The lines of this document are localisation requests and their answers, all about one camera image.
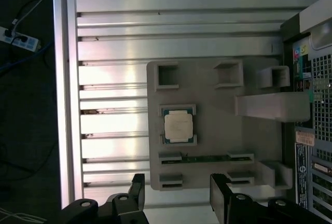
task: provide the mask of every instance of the dark floor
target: dark floor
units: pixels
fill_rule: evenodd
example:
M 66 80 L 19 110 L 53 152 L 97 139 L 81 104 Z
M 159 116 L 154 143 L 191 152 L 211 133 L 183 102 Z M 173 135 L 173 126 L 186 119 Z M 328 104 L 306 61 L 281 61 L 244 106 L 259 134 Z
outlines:
M 27 1 L 1 0 L 0 26 L 9 27 Z M 52 16 L 52 0 L 44 0 L 18 31 L 46 44 L 53 40 Z M 19 58 L 30 55 L 20 48 L 13 51 Z M 0 54 L 2 66 L 10 55 L 8 44 L 0 42 Z M 29 173 L 7 167 L 1 161 L 36 170 L 58 142 L 54 48 L 47 51 L 45 60 L 41 55 L 4 72 L 0 70 L 0 187 L 9 186 L 9 190 L 1 188 L 0 207 L 49 219 L 60 209 L 58 146 L 45 166 L 29 179 L 13 180 Z M 2 223 L 24 222 L 11 217 Z

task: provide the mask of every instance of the label sticker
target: label sticker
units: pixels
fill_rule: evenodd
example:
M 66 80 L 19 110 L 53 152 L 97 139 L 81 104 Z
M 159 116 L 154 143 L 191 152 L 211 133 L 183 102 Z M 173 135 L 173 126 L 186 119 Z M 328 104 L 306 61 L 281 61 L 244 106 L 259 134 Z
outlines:
M 306 44 L 301 45 L 300 52 L 300 56 L 308 54 L 308 46 Z
M 315 135 L 309 132 L 295 132 L 296 142 L 304 145 L 314 146 Z
M 308 174 L 307 174 L 307 147 L 295 144 L 295 186 L 296 203 L 308 209 Z
M 298 47 L 293 52 L 293 58 L 294 58 L 294 60 L 297 60 L 300 57 L 300 54 L 301 54 L 301 50 L 300 50 L 300 47 Z

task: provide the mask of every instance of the power strip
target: power strip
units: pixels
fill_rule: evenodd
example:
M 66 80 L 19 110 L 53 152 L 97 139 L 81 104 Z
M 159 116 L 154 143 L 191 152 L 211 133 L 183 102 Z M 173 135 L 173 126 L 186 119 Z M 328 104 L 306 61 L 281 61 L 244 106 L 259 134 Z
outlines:
M 13 37 L 7 37 L 5 36 L 5 31 L 7 29 L 0 27 L 0 41 L 4 41 L 5 43 L 10 44 Z M 16 36 L 26 36 L 27 37 L 27 41 L 22 42 L 20 39 L 15 39 L 14 42 L 12 43 L 12 45 L 20 47 L 22 49 L 26 49 L 32 52 L 36 52 L 40 49 L 40 41 L 37 38 L 33 38 L 21 33 L 16 32 Z

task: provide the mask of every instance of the black mounting arm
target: black mounting arm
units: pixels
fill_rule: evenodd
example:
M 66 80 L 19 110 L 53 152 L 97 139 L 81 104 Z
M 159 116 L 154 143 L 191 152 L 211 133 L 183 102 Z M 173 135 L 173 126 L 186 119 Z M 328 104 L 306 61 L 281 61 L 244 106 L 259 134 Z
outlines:
M 47 223 L 148 224 L 143 212 L 144 180 L 144 174 L 135 174 L 128 193 L 111 195 L 100 207 L 95 200 L 77 200 L 64 208 L 56 219 Z M 230 180 L 223 174 L 210 176 L 210 204 L 221 224 L 328 224 L 286 199 L 272 199 L 267 207 L 262 206 L 249 195 L 234 194 L 228 183 Z
M 210 204 L 219 223 L 329 223 L 286 199 L 272 199 L 267 207 L 262 206 L 249 195 L 234 194 L 227 183 L 230 180 L 223 174 L 210 177 Z
M 143 212 L 145 201 L 145 176 L 135 174 L 128 193 L 111 195 L 106 203 L 98 207 L 91 199 L 77 200 L 61 210 L 59 216 L 49 224 L 148 224 Z

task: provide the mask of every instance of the blue cable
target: blue cable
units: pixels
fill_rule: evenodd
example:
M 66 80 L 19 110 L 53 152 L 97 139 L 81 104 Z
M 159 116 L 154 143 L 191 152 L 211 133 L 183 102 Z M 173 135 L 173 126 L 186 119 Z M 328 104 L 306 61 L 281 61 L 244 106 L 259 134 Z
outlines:
M 21 60 L 19 60 L 19 61 L 17 61 L 17 62 L 6 64 L 6 65 L 0 67 L 0 70 L 3 70 L 3 69 L 5 69 L 5 68 L 9 68 L 9 67 L 15 66 L 15 65 L 17 65 L 17 64 L 20 64 L 20 63 L 22 63 L 22 62 L 26 62 L 27 60 L 30 60 L 30 59 L 32 59 L 32 58 L 35 58 L 35 57 L 39 56 L 40 54 L 44 53 L 49 47 L 51 47 L 52 44 L 53 44 L 53 41 L 51 41 L 51 42 L 49 42 L 48 44 L 46 44 L 46 45 L 45 45 L 40 51 L 38 51 L 37 53 L 35 53 L 35 54 L 33 54 L 33 55 L 29 56 L 29 57 L 23 58 L 23 59 L 21 59 Z

